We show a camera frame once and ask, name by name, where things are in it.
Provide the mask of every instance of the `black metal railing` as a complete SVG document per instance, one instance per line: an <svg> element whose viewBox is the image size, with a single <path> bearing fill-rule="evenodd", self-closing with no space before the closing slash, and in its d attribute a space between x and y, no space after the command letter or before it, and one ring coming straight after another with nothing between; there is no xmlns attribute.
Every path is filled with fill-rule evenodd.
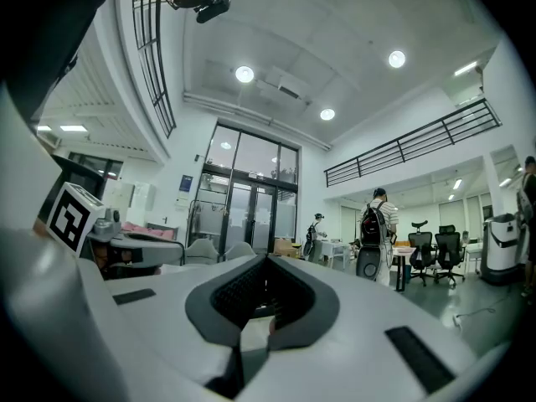
<svg viewBox="0 0 536 402"><path fill-rule="evenodd" d="M132 16L143 77L152 105L166 137L177 127L169 104L168 88L162 65L160 10L162 0L132 0Z"/></svg>
<svg viewBox="0 0 536 402"><path fill-rule="evenodd" d="M475 101L450 115L325 170L326 184L330 187L385 170L501 125L486 99Z"/></svg>

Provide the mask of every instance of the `gray floor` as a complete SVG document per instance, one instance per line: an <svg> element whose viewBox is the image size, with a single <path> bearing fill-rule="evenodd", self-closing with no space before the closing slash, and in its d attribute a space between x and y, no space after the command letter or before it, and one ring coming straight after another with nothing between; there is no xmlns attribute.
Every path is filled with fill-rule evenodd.
<svg viewBox="0 0 536 402"><path fill-rule="evenodd" d="M428 279L426 287L422 286L421 279L413 279L401 296L438 318L445 327L459 333L474 353L481 357L491 348L512 339L527 303L520 295L523 289L521 282L510 286L491 286L472 271L467 272L463 282L456 277L455 289L451 289L446 279L440 280L438 285ZM391 274L391 280L394 281L396 273ZM461 327L455 325L453 316L484 308L490 310L460 317Z"/></svg>

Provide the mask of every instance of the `office chair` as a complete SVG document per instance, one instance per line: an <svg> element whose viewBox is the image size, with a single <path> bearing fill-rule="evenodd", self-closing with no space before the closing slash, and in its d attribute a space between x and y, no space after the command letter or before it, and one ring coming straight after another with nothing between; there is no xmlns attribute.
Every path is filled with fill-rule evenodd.
<svg viewBox="0 0 536 402"><path fill-rule="evenodd" d="M454 234L455 232L456 232L456 226L454 226L453 224L448 224L448 225L439 227L440 234Z"/></svg>
<svg viewBox="0 0 536 402"><path fill-rule="evenodd" d="M434 283L437 284L441 278L448 277L449 281L454 282L453 287L456 287L455 276L461 277L462 281L466 279L464 275L452 272L452 268L459 265L462 260L460 233L435 234L435 242L437 243L438 251L437 261L441 265L441 269L446 270L446 272L435 274Z"/></svg>
<svg viewBox="0 0 536 402"><path fill-rule="evenodd" d="M411 226L417 228L417 232L408 234L410 246L415 247L415 251L410 257L410 264L416 270L419 270L419 272L412 272L410 279L419 277L422 280L422 286L424 287L426 287L425 277L434 277L430 274L426 274L426 268L436 262L436 259L431 254L433 234L431 232L420 232L420 228L427 223L428 220L420 224L412 223Z"/></svg>

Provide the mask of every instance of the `white ceiling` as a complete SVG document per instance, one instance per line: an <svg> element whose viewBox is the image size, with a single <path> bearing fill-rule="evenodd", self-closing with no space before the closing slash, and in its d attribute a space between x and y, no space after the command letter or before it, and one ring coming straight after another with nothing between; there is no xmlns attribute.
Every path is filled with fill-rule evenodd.
<svg viewBox="0 0 536 402"><path fill-rule="evenodd" d="M413 90L442 83L498 41L496 25L473 0L232 0L228 13L187 31L187 92L258 111L323 142ZM399 70L387 62L396 49L407 57ZM238 82L241 65L253 68L255 83ZM264 83L277 82L280 70L299 84L302 100ZM337 112L330 122L319 117L327 107Z"/></svg>
<svg viewBox="0 0 536 402"><path fill-rule="evenodd" d="M113 89L98 69L96 49L91 36L86 36L75 67L50 95L39 125L50 126L50 133L61 140L62 147L94 147L96 152L106 149L143 157L147 155L145 139L116 105ZM62 125L83 125L87 132L62 131Z"/></svg>
<svg viewBox="0 0 536 402"><path fill-rule="evenodd" d="M519 162L513 148L494 154L493 161L497 179L501 182L505 178L512 178L513 182L505 188L514 188L521 173L517 171ZM458 178L462 180L461 185L457 190L454 190L454 184ZM487 176L481 158L418 178L392 183L382 188L387 191L389 201L399 209L446 203L452 194L455 195L453 200L457 200L489 192ZM345 199L356 203L360 208L373 199L373 191L354 193L347 195Z"/></svg>

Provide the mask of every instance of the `air vent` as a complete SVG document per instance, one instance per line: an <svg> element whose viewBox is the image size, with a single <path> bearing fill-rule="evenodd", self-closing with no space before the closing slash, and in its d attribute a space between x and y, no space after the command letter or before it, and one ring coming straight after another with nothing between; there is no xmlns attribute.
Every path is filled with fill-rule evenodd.
<svg viewBox="0 0 536 402"><path fill-rule="evenodd" d="M298 99L300 98L300 96L296 93L296 92L293 92L291 90L288 90L287 88L285 88L285 86L280 86L279 87L279 90L281 92L284 92L285 94L291 96L292 98L295 98L295 99Z"/></svg>

